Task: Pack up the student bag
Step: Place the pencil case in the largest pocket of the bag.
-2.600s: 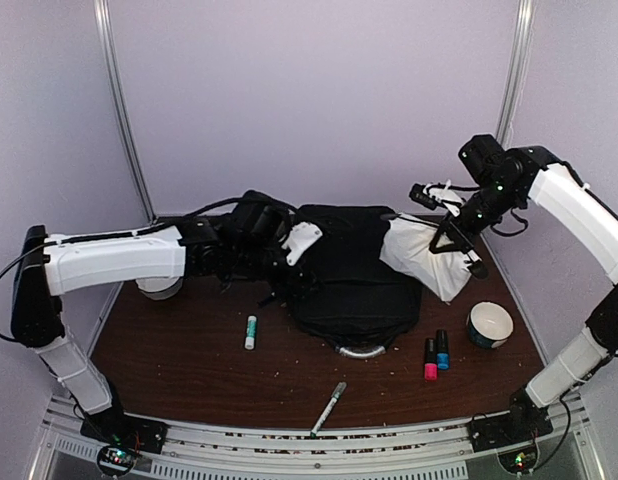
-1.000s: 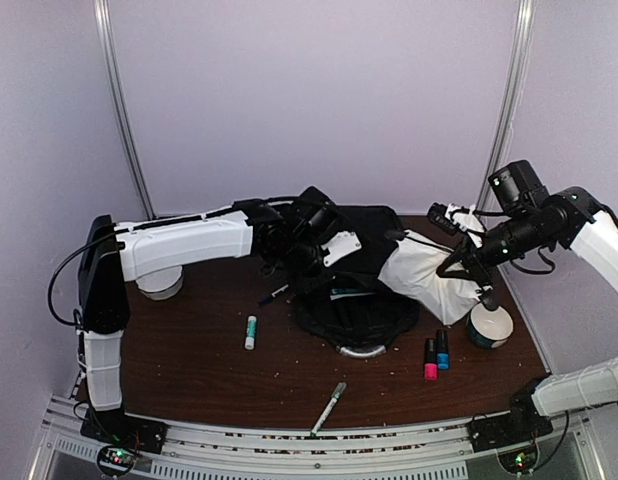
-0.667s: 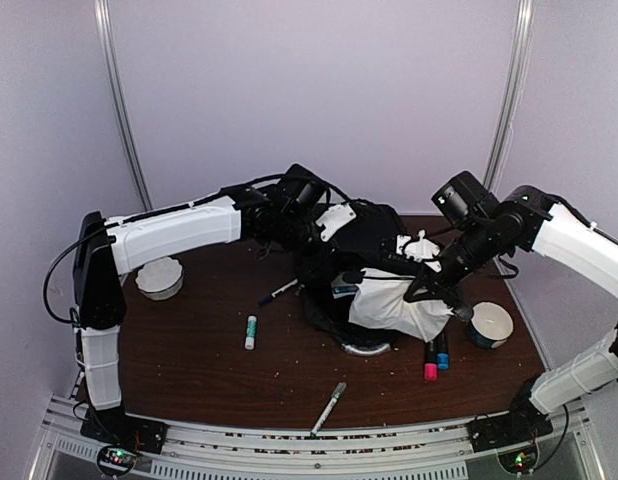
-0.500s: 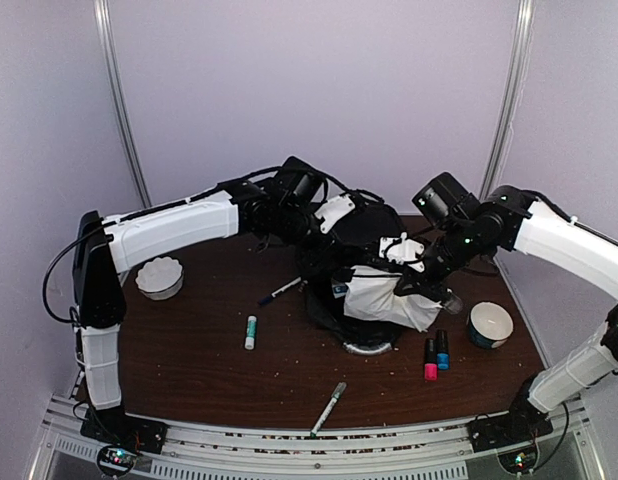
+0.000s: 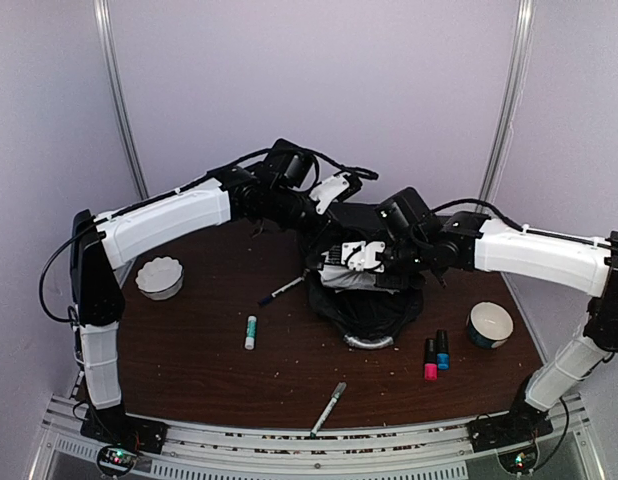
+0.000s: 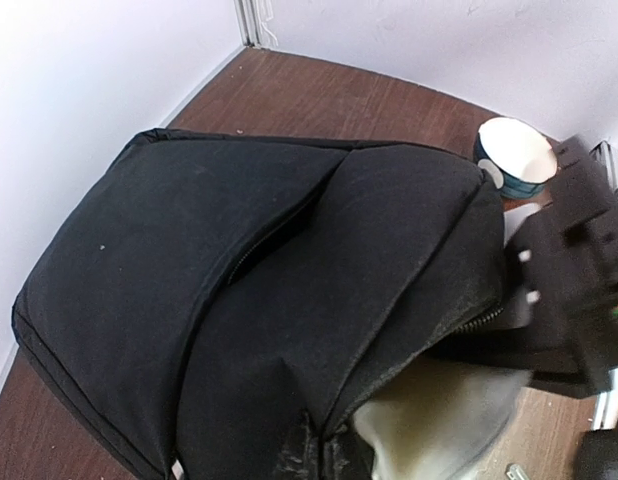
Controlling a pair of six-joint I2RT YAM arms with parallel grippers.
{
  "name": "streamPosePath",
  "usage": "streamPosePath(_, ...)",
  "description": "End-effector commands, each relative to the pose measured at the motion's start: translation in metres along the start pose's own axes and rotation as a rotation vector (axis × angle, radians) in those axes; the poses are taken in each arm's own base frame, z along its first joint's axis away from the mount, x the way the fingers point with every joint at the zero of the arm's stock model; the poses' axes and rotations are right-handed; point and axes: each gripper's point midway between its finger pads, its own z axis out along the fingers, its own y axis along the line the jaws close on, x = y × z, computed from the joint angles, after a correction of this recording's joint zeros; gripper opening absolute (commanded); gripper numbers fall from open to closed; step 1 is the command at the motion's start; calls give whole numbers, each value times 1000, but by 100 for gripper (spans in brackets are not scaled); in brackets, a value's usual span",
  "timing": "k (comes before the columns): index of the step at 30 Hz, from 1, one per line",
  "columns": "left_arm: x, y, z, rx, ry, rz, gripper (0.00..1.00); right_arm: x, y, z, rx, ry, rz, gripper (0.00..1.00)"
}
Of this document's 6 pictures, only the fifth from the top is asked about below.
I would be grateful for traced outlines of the white plastic pouch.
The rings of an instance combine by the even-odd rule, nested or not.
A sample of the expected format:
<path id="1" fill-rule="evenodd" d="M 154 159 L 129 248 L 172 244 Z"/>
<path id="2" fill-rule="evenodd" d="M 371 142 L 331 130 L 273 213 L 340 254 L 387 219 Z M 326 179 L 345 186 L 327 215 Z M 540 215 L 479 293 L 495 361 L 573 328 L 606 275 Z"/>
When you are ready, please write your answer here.
<path id="1" fill-rule="evenodd" d="M 368 272 L 350 270 L 343 266 L 326 265 L 319 272 L 323 286 L 334 290 L 375 291 L 375 276 Z"/>

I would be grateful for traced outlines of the thin green white pen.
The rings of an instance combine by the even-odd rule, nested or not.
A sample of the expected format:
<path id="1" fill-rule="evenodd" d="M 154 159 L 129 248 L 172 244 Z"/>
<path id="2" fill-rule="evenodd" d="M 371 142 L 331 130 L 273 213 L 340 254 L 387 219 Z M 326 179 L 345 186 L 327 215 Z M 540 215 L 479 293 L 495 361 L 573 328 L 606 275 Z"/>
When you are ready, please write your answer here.
<path id="1" fill-rule="evenodd" d="M 330 396 L 330 399 L 329 399 L 328 403 L 326 404 L 326 406 L 322 410 L 320 416 L 318 417 L 318 419 L 316 420 L 316 422 L 312 426 L 312 428 L 311 428 L 311 430 L 309 432 L 309 437 L 310 438 L 316 438 L 317 437 L 318 432 L 321 430 L 322 426 L 324 425 L 324 423 L 328 419 L 328 417 L 331 414 L 332 410 L 334 409 L 335 405 L 338 403 L 340 397 L 342 396 L 342 394 L 346 390 L 346 387 L 347 387 L 347 383 L 346 382 L 339 382 L 337 384 L 337 386 L 335 387 L 334 391 L 332 392 L 332 394 Z"/>

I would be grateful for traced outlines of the black student backpack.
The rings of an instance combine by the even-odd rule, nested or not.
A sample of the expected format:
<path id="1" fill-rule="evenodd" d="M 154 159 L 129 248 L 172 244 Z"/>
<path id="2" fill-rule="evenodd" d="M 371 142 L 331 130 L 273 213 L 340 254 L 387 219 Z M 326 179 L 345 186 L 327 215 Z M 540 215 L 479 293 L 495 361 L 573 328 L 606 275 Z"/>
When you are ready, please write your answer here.
<path id="1" fill-rule="evenodd" d="M 319 272 L 324 266 L 346 267 L 340 262 L 344 243 L 390 240 L 372 205 L 336 203 L 329 208 L 329 215 L 336 224 L 333 230 L 316 240 L 302 233 L 297 235 L 306 269 L 309 306 L 319 317 L 332 322 L 350 347 L 388 347 L 402 328 L 422 313 L 425 278 L 420 273 L 395 276 L 368 272 L 375 276 L 375 291 L 338 291 L 323 286 Z"/>

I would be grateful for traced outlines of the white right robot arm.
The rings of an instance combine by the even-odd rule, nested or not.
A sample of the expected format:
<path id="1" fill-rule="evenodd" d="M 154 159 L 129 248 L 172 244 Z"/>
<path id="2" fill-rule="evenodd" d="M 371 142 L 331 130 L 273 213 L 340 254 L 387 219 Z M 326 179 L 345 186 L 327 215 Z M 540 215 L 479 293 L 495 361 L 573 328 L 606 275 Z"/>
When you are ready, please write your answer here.
<path id="1" fill-rule="evenodd" d="M 390 236 L 381 254 L 388 272 L 450 269 L 499 274 L 540 342 L 553 320 L 565 331 L 543 365 L 520 385 L 502 419 L 508 440 L 524 440 L 548 412 L 618 354 L 618 231 L 582 236 L 520 224 L 496 207 L 442 218 L 419 197 L 396 195 L 376 213 Z"/>

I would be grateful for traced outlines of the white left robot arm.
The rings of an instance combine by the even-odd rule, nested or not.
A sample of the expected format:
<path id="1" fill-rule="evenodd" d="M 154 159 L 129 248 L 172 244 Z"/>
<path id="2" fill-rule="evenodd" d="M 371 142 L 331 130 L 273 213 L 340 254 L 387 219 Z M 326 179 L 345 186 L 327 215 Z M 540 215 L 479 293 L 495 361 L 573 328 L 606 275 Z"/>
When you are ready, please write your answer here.
<path id="1" fill-rule="evenodd" d="M 339 170 L 303 189 L 314 159 L 294 153 L 246 168 L 232 163 L 128 207 L 75 215 L 71 237 L 51 256 L 70 253 L 72 302 L 66 316 L 51 318 L 75 332 L 88 419 L 110 443 L 122 444 L 133 433 L 119 380 L 118 331 L 126 308 L 119 270 L 186 235 L 243 218 L 301 232 L 321 229 L 328 207 L 350 182 Z"/>

